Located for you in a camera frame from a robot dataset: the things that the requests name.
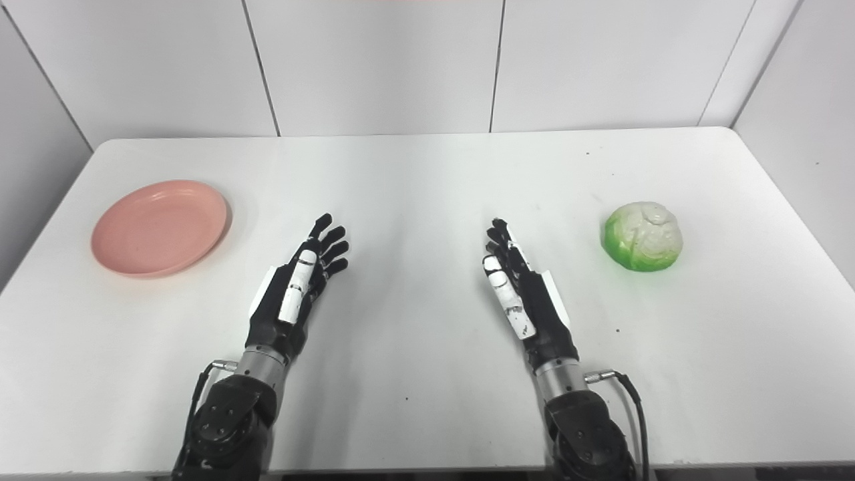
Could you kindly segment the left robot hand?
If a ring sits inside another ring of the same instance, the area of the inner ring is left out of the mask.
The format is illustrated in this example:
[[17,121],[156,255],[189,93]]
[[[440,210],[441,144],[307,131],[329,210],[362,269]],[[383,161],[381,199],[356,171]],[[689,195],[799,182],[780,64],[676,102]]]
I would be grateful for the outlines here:
[[245,345],[271,349],[287,363],[302,352],[307,320],[330,279],[349,266],[344,226],[333,226],[325,213],[315,220],[308,237],[289,262],[275,266],[263,281],[259,301],[250,314]]

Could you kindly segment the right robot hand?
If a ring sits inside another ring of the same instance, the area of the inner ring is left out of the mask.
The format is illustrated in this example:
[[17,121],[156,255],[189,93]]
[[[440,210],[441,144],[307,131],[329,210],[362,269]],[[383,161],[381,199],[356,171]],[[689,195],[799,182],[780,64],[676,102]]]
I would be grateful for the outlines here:
[[559,359],[579,361],[552,277],[529,264],[509,224],[495,217],[486,231],[482,268],[533,371]]

